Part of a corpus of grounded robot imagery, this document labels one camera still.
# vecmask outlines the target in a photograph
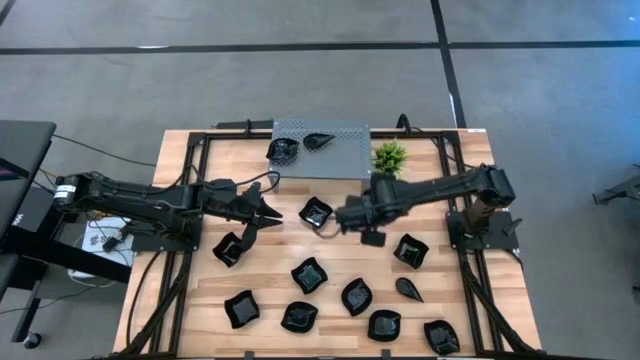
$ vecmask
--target green plant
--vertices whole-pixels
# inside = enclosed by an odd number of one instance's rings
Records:
[[[402,167],[407,162],[407,149],[397,141],[382,144],[375,149],[376,157],[373,159],[373,168],[377,173],[400,176]]]

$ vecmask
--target perforated metal tray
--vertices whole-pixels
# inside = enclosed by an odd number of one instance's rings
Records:
[[[310,151],[302,140],[312,133],[334,135],[320,149]],[[272,139],[300,142],[298,156],[288,164],[269,162],[269,169],[282,177],[306,179],[357,179],[371,177],[371,134],[369,125],[351,120],[278,119],[273,122]]]

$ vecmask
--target black bowl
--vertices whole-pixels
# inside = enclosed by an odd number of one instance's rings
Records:
[[[224,311],[231,320],[231,328],[238,329],[260,317],[260,308],[251,290],[245,290],[224,302]]]
[[[436,354],[449,355],[460,351],[460,341],[456,331],[444,320],[424,323],[424,336]]]
[[[298,145],[300,143],[293,139],[275,139],[269,144],[267,159],[279,163],[287,163],[298,155]]]
[[[334,135],[313,133],[305,136],[302,143],[307,150],[317,150],[334,138]]]
[[[316,229],[321,228],[333,213],[331,206],[323,203],[317,197],[312,197],[298,213],[300,218]]]
[[[342,304],[349,310],[351,316],[357,316],[365,311],[373,301],[373,293],[362,278],[357,278],[342,290]]]
[[[416,240],[411,235],[405,234],[400,243],[393,252],[398,260],[409,264],[412,268],[417,269],[422,265],[424,256],[429,251],[429,247],[422,241]]]
[[[400,314],[391,310],[377,310],[369,318],[370,339],[393,341],[400,335]]]
[[[329,280],[327,273],[318,265],[314,257],[308,258],[300,266],[291,270],[291,276],[305,295],[311,294],[323,282]]]
[[[235,265],[242,254],[244,249],[240,247],[241,240],[232,232],[225,235],[220,243],[213,248],[213,254],[220,259],[227,267]]]
[[[407,278],[399,278],[396,280],[396,290],[409,299],[424,302],[416,285]]]
[[[291,332],[303,334],[313,328],[316,315],[318,308],[306,302],[295,301],[287,306],[280,325]]]

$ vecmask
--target wooden table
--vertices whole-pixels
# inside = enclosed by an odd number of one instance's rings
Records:
[[[172,130],[165,133],[155,185],[166,186],[180,175],[189,132]],[[484,130],[459,130],[459,134],[466,163],[493,164]],[[374,140],[373,146],[381,142]],[[404,179],[421,181],[442,176],[438,151],[429,140],[400,142],[409,153]],[[268,140],[214,140],[206,179],[242,181],[264,172],[267,169],[265,154],[268,144]],[[451,166],[452,173],[455,173],[453,164]],[[262,183],[265,188],[268,179],[262,179]],[[260,231],[254,247],[230,269],[213,255],[211,249],[226,233],[234,231],[240,235],[244,227],[205,217],[200,250],[194,253],[191,266],[178,356],[239,357],[246,350],[255,351],[256,356],[380,356],[381,349],[390,349],[394,356],[433,356],[435,354],[425,340],[422,325],[436,319],[445,319],[456,329],[461,341],[460,355],[473,354],[457,256],[449,246],[445,224],[446,201],[415,207],[410,216],[387,226],[384,229],[387,232],[384,248],[361,245],[358,234],[320,239],[298,217],[298,211],[312,196],[319,197],[335,209],[344,205],[347,194],[357,194],[359,190],[358,181],[283,179],[280,193],[266,194],[265,200],[284,214],[284,224]],[[325,231],[333,229],[335,224],[330,224]],[[422,240],[430,248],[418,270],[393,256],[393,250],[405,233]],[[539,348],[540,341],[520,266],[504,251],[485,251],[485,255],[496,305],[520,336],[531,346]],[[141,254],[135,258],[114,351],[125,346],[131,300],[151,256]],[[155,309],[164,256],[160,255],[142,286],[133,316],[132,337]],[[305,296],[294,283],[290,271],[311,256],[315,256],[327,271],[329,281]],[[340,294],[346,284],[358,277],[364,278],[372,289],[374,301],[363,314],[352,318],[342,305]],[[395,290],[398,277],[411,279],[418,286],[425,303],[398,294]],[[246,289],[253,291],[260,306],[260,318],[241,329],[232,330],[223,303]],[[280,326],[285,308],[293,301],[310,302],[319,309],[315,326],[307,334],[293,334]],[[402,314],[402,330],[396,341],[379,343],[367,337],[369,315],[378,309],[391,309]],[[478,309],[485,347],[490,349],[486,315],[479,303]],[[173,309],[169,309],[160,350],[168,348],[172,317]]]

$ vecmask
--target gray carpet floor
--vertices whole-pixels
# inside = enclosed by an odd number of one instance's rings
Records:
[[[0,0],[2,6],[6,0]],[[640,39],[633,0],[441,0],[449,41]],[[17,0],[0,48],[437,41],[428,0]],[[543,346],[635,359],[640,352],[640,207],[595,206],[591,193],[640,172],[640,49],[455,50],[467,125],[487,128],[518,195],[511,207]],[[283,117],[453,127],[439,50],[0,56],[0,118],[48,120],[57,133],[153,162],[167,129]],[[99,170],[148,182],[153,170],[54,140],[45,169]],[[73,241],[82,227],[70,228]],[[81,290],[64,269],[48,299]],[[124,286],[38,312],[46,341],[9,343],[7,359],[106,355]],[[9,291],[1,309],[27,294]]]

